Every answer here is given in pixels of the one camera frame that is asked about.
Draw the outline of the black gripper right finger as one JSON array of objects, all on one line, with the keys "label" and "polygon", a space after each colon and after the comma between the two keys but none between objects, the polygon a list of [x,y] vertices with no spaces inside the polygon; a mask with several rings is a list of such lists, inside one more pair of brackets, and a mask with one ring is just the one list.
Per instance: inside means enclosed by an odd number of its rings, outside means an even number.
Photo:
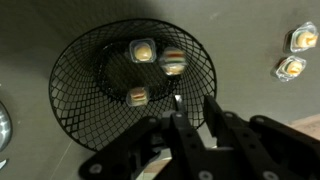
[{"label": "black gripper right finger", "polygon": [[244,150],[237,131],[244,128],[245,123],[238,115],[223,111],[216,100],[209,95],[204,97],[203,115],[210,134],[217,139],[218,147]]}]

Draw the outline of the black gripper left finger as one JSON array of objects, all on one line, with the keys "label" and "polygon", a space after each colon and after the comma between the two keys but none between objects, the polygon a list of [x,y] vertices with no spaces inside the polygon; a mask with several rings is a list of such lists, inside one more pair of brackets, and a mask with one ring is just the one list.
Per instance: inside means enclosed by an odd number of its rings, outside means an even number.
[{"label": "black gripper left finger", "polygon": [[174,113],[171,115],[171,128],[177,134],[181,146],[184,150],[198,149],[199,136],[189,122],[181,95],[173,96],[173,108]]}]

